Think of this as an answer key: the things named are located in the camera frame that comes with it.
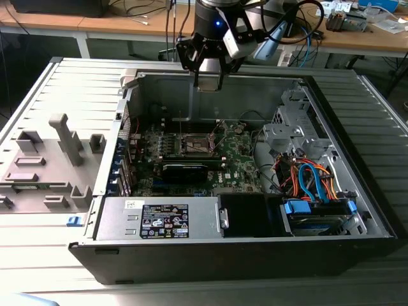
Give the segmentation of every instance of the motherboard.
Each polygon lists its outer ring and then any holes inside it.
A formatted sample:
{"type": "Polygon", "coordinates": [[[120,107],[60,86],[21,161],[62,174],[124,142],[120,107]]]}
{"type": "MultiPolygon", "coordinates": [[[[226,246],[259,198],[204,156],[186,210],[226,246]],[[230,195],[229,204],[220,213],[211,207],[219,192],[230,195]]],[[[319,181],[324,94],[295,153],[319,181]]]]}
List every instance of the motherboard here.
{"type": "Polygon", "coordinates": [[[261,192],[251,131],[245,124],[223,120],[207,126],[184,124],[178,133],[152,125],[137,138],[134,196],[261,192]]]}

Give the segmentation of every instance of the warning label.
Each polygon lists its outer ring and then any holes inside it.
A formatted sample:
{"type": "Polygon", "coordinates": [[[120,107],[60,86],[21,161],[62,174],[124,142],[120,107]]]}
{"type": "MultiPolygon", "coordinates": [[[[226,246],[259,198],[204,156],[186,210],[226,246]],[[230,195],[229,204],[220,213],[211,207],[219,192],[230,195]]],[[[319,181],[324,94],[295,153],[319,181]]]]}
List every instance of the warning label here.
{"type": "Polygon", "coordinates": [[[144,205],[140,237],[189,238],[189,208],[183,205],[144,205]]]}

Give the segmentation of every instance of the blue clip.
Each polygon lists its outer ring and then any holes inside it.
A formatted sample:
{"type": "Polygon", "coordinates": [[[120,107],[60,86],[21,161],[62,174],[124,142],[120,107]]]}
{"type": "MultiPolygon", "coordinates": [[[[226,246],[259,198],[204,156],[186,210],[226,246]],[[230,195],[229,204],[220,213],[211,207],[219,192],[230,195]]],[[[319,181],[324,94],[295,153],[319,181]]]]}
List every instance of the blue clip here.
{"type": "Polygon", "coordinates": [[[303,164],[300,167],[299,169],[300,188],[302,188],[302,190],[305,191],[305,193],[311,198],[312,201],[316,200],[314,195],[306,188],[305,182],[303,181],[303,171],[305,171],[306,167],[309,167],[310,169],[312,169],[312,173],[314,175],[314,181],[316,182],[317,194],[319,195],[320,200],[322,200],[323,203],[329,203],[329,199],[326,197],[326,193],[320,184],[319,172],[317,172],[317,169],[312,164],[303,164]]]}
{"type": "Polygon", "coordinates": [[[291,200],[285,203],[286,214],[311,214],[309,203],[307,201],[291,200]]]}
{"type": "Polygon", "coordinates": [[[68,218],[68,222],[66,223],[67,227],[69,228],[79,228],[82,226],[81,224],[81,217],[73,216],[68,218]]]}
{"type": "Polygon", "coordinates": [[[351,210],[351,213],[354,214],[357,211],[357,206],[354,201],[348,201],[347,204],[351,210]]]}

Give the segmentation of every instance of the table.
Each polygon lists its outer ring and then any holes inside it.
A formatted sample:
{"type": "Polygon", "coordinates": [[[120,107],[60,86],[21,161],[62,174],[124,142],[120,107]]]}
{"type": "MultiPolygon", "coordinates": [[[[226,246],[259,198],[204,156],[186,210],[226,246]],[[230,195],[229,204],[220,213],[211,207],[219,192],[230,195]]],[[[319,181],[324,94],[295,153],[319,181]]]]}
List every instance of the table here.
{"type": "MultiPolygon", "coordinates": [[[[139,0],[138,4],[150,3],[147,0],[139,0]]],[[[118,17],[107,13],[104,18],[84,18],[58,15],[38,15],[38,14],[19,14],[14,7],[5,2],[10,13],[20,22],[20,24],[33,35],[46,36],[64,36],[74,37],[77,40],[78,47],[83,58],[90,58],[87,47],[88,38],[99,38],[106,40],[126,40],[126,41],[165,41],[165,20],[166,12],[149,14],[149,24],[139,24],[130,18],[118,17]]],[[[149,8],[158,8],[162,3],[153,3],[149,8]]],[[[184,19],[187,6],[177,5],[177,24],[176,29],[180,28],[184,19]]],[[[306,19],[315,24],[317,18],[314,16],[315,9],[305,9],[306,19]]],[[[397,14],[408,14],[405,8],[399,8],[397,14]]],[[[172,29],[172,18],[170,18],[169,29],[172,29]]],[[[188,36],[192,33],[194,27],[194,6],[191,6],[190,16],[184,27],[183,34],[188,36]]],[[[16,21],[6,11],[4,4],[0,5],[0,30],[5,33],[26,34],[16,21]]],[[[319,47],[320,52],[353,54],[353,55],[373,55],[387,57],[403,57],[408,50],[408,34],[398,33],[390,34],[379,28],[369,25],[367,32],[343,32],[335,33],[326,30],[324,23],[319,27],[324,32],[324,40],[319,47]]],[[[169,41],[172,41],[171,30],[169,31],[169,41]]],[[[279,46],[283,49],[280,65],[285,66],[288,63],[285,55],[291,55],[292,52],[299,50],[303,43],[299,45],[279,46]]]]}

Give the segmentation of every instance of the green circuit board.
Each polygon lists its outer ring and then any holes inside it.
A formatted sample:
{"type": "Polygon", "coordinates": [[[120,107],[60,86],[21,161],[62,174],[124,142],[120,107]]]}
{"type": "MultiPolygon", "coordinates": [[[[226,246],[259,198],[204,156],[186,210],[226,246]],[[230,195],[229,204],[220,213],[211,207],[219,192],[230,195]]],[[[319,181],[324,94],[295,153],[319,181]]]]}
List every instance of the green circuit board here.
{"type": "MultiPolygon", "coordinates": [[[[180,139],[193,137],[195,141],[199,141],[197,139],[202,139],[203,134],[179,136],[176,133],[170,133],[167,135],[154,128],[142,133],[142,154],[145,155],[134,163],[137,185],[133,188],[133,196],[215,196],[222,192],[261,192],[256,165],[251,156],[251,132],[245,131],[238,122],[229,122],[214,134],[214,145],[216,145],[214,155],[222,156],[226,166],[221,171],[209,170],[205,182],[190,185],[161,182],[162,178],[159,171],[161,167],[160,139],[163,137],[170,139],[172,147],[168,156],[177,157],[182,155],[179,149],[180,139]]],[[[200,164],[202,162],[200,156],[194,162],[200,164]]]]}

